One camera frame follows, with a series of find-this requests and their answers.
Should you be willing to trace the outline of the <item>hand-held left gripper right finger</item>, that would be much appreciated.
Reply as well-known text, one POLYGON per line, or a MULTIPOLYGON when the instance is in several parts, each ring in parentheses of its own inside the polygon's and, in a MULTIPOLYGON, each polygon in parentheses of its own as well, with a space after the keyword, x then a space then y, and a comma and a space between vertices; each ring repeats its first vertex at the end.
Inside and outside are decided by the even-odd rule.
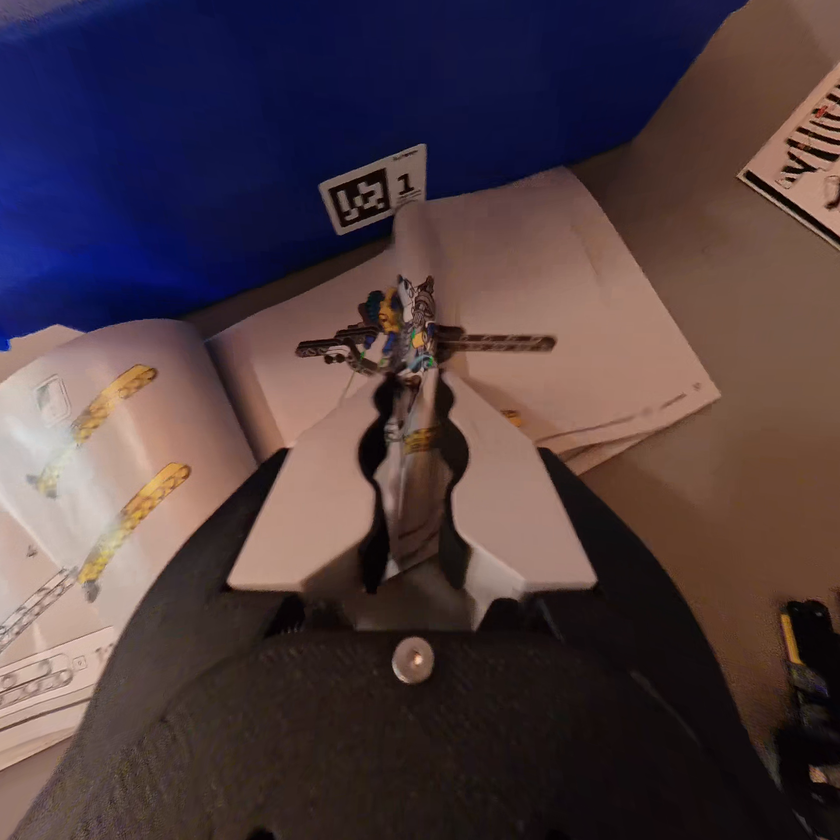
POLYGON ((449 471, 437 559, 477 630, 496 602, 588 592, 597 576, 537 447, 454 373, 436 390, 449 471))

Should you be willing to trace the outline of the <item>zebra striped sticker sheet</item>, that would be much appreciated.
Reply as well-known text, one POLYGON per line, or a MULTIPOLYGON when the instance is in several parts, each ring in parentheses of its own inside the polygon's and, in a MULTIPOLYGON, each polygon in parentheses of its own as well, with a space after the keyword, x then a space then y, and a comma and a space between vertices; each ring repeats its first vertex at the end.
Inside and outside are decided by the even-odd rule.
POLYGON ((839 67, 738 174, 741 183, 839 248, 839 67))

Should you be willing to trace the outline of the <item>multicoloured lego assembly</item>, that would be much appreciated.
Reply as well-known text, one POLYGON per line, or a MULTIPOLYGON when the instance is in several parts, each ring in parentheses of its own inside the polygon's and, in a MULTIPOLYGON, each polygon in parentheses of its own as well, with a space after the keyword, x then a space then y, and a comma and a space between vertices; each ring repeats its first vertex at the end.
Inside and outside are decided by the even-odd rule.
POLYGON ((822 602, 788 601, 782 611, 791 616, 803 665, 786 656, 791 719, 774 736, 781 781, 805 802, 838 811, 838 633, 822 602))

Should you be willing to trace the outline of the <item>white marker tag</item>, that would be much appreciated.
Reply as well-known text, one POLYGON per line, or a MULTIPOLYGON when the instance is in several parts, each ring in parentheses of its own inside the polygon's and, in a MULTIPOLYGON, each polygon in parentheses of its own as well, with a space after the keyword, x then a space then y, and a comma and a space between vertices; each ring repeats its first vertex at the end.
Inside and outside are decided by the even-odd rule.
POLYGON ((336 235, 392 217, 401 207, 427 199, 427 146, 420 143, 318 186, 336 235))

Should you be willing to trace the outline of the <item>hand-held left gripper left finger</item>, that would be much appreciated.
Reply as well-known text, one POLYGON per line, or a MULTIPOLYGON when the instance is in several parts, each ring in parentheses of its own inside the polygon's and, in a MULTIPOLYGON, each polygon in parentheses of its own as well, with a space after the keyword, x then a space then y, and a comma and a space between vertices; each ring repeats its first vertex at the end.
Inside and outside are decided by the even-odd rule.
POLYGON ((370 378, 290 448, 228 574, 233 590, 345 596, 362 588, 375 488, 360 446, 380 416, 375 394, 385 383, 383 374, 370 378))

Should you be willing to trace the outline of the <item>lego instruction booklet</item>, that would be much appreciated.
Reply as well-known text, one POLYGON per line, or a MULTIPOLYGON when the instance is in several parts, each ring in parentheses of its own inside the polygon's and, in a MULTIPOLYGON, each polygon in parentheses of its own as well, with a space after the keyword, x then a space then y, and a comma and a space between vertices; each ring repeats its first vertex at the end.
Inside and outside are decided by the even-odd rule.
POLYGON ((210 339, 142 318, 2 363, 2 771, 69 740, 150 589, 174 628, 139 630, 129 698, 166 697, 244 631, 200 606, 301 599, 355 631, 467 629, 438 561, 449 471, 442 372, 580 476, 720 396, 583 184, 547 171, 407 206, 378 256, 210 339), (345 596, 227 583, 285 457, 368 380, 375 490, 345 596))

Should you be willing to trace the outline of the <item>blue plastic bin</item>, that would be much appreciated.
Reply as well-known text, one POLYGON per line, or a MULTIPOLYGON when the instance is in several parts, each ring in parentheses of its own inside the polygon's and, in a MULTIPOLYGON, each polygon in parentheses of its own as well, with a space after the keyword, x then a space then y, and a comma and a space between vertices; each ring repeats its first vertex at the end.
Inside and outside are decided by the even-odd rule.
POLYGON ((320 185, 415 147, 429 198, 609 151, 744 5, 2 2, 2 350, 362 245, 320 185))

